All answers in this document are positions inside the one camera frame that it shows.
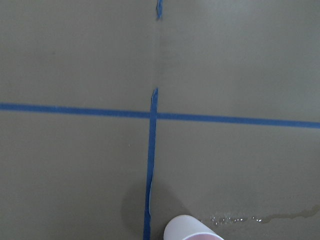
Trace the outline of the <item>pink paper cup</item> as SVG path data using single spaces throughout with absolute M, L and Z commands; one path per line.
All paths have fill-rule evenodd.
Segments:
M 168 222 L 164 240 L 223 240 L 221 236 L 190 215 L 178 215 Z

